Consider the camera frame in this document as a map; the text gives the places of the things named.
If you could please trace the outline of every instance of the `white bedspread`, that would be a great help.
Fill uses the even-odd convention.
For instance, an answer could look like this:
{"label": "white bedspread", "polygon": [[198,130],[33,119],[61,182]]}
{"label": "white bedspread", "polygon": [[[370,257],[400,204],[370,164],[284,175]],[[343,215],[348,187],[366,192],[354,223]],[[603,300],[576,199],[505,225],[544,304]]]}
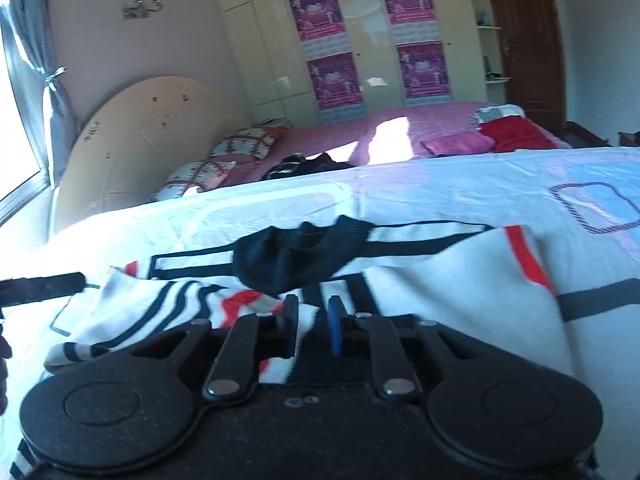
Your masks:
{"label": "white bedspread", "polygon": [[[607,302],[593,300],[597,296],[566,296],[620,282],[635,290],[640,151],[633,148],[414,160],[219,189],[89,218],[60,233],[27,266],[17,263],[16,276],[80,270],[90,283],[100,284],[109,266],[223,245],[271,225],[293,228],[305,220],[329,225],[339,215],[375,224],[451,219],[529,225],[561,305],[566,300],[575,375],[605,409],[596,446],[600,472],[611,480],[635,478],[640,471],[640,409],[635,408],[640,294],[639,304],[626,298],[605,305],[606,312],[598,306]],[[89,302],[92,292],[84,296]],[[20,400],[43,372],[47,350],[65,340],[50,329],[65,303],[14,308],[5,323],[15,357],[8,362],[10,406],[0,419],[0,478],[8,474],[20,441]],[[65,326],[74,322],[68,313],[62,317],[58,322]],[[597,354],[587,344],[594,337],[602,340]]]}

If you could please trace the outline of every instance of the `white wardrobe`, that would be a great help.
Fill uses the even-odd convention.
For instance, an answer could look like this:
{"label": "white wardrobe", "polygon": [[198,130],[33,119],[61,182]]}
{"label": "white wardrobe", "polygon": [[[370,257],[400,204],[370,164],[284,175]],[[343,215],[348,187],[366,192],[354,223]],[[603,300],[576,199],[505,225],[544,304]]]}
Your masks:
{"label": "white wardrobe", "polygon": [[[319,124],[318,104],[289,1],[219,2],[252,119],[286,117],[296,128]],[[367,113],[404,107],[404,83],[384,0],[338,2]],[[472,0],[434,0],[434,6],[453,100],[487,101]]]}

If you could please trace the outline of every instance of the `gray curtain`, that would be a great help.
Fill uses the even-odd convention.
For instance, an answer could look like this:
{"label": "gray curtain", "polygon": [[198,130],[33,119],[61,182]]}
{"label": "gray curtain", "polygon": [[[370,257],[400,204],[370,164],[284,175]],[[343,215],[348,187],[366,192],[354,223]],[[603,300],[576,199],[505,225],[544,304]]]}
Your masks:
{"label": "gray curtain", "polygon": [[[4,49],[9,74],[27,136],[52,185],[58,186],[80,127],[58,79],[64,69],[56,62],[49,0],[9,0],[9,5],[2,7],[0,26],[3,40],[7,39]],[[31,70],[28,76],[25,66]],[[50,117],[43,116],[43,94],[45,101],[50,100]]]}

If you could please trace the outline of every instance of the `metal rivet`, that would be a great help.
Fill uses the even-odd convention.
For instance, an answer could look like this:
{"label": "metal rivet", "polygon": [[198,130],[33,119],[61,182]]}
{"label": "metal rivet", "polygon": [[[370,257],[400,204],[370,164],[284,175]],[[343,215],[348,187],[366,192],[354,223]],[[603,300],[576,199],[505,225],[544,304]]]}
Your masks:
{"label": "metal rivet", "polygon": [[305,398],[302,400],[305,404],[317,404],[318,402],[320,402],[320,397],[318,397],[317,395],[308,395],[305,396]]}
{"label": "metal rivet", "polygon": [[387,395],[407,395],[415,390],[415,384],[408,379],[389,379],[382,386]]}
{"label": "metal rivet", "polygon": [[304,402],[300,397],[289,397],[289,399],[284,401],[284,405],[288,408],[302,408],[303,404]]}
{"label": "metal rivet", "polygon": [[207,391],[216,397],[225,397],[240,390],[240,384],[231,379],[216,379],[207,386]]}

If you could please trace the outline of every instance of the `wooden door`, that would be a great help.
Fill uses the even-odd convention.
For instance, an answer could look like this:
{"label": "wooden door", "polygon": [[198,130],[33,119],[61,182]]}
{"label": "wooden door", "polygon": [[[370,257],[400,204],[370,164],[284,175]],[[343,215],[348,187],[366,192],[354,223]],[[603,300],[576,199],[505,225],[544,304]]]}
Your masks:
{"label": "wooden door", "polygon": [[564,63],[555,0],[491,0],[502,27],[508,102],[532,121],[564,127]]}

